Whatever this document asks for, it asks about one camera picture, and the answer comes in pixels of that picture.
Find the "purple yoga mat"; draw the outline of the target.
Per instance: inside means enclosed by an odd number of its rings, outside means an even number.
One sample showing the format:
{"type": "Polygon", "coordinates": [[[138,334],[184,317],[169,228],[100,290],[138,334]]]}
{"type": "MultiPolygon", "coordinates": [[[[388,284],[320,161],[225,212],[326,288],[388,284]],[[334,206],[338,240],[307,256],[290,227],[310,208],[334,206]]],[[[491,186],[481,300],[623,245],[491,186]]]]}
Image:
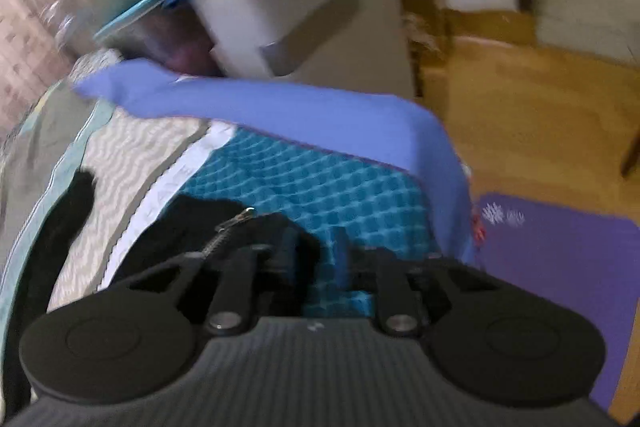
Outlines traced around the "purple yoga mat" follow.
{"type": "Polygon", "coordinates": [[[606,346],[591,398],[607,409],[623,372],[639,299],[639,227],[499,193],[478,202],[486,271],[587,317],[606,346]]]}

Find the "patterned teal bedsheet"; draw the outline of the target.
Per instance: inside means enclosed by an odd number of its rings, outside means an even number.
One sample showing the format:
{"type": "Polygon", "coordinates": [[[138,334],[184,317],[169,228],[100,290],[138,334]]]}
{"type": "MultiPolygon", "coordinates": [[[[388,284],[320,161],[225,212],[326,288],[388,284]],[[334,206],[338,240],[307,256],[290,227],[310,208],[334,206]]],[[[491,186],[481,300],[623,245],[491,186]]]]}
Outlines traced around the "patterned teal bedsheet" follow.
{"type": "Polygon", "coordinates": [[[81,170],[93,175],[96,200],[87,230],[70,246],[49,309],[111,283],[126,251],[179,195],[234,200],[252,216],[282,213],[318,239],[321,256],[308,313],[369,310],[366,297],[345,297],[335,287],[333,228],[345,228],[355,246],[387,248],[402,259],[420,259],[437,248],[420,186],[405,173],[222,122],[137,120],[99,104],[11,247],[1,287],[2,358],[30,248],[81,170]]]}

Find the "black pants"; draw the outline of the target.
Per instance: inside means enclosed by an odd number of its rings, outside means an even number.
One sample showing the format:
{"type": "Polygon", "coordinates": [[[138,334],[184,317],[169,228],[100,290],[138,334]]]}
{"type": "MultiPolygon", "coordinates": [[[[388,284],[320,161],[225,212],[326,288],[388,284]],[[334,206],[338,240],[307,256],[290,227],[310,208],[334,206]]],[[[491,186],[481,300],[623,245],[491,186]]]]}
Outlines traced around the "black pants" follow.
{"type": "Polygon", "coordinates": [[[260,273],[259,316],[296,317],[310,303],[321,256],[312,234],[282,213],[252,216],[234,200],[179,195],[126,251],[105,291],[50,311],[70,246],[88,228],[95,187],[90,172],[78,171],[28,253],[2,358],[3,390],[14,403],[29,403],[36,389],[73,402],[116,403],[177,379],[204,345],[220,277],[207,256],[231,228],[278,233],[260,273]]]}

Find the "blue periwinkle cloth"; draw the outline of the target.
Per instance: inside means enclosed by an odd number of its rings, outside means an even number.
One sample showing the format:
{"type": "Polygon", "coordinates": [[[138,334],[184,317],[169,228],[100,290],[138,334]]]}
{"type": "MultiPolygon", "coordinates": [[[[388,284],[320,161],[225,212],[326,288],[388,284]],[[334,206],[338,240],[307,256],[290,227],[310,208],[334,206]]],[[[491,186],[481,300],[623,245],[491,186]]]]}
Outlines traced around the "blue periwinkle cloth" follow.
{"type": "Polygon", "coordinates": [[[104,68],[73,89],[138,118],[223,120],[404,170],[421,183],[440,251],[474,260],[468,179],[444,126],[416,103],[299,83],[183,77],[147,60],[104,68]]]}

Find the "white plastic bin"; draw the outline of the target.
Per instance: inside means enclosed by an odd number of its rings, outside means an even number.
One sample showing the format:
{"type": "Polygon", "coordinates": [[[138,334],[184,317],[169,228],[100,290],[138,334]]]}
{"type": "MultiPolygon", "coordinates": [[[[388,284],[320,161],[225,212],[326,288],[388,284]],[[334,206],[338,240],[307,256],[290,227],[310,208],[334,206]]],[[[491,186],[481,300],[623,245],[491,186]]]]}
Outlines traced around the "white plastic bin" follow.
{"type": "Polygon", "coordinates": [[[189,0],[214,40],[214,54],[232,77],[286,77],[303,57],[294,44],[302,25],[330,0],[189,0]]]}

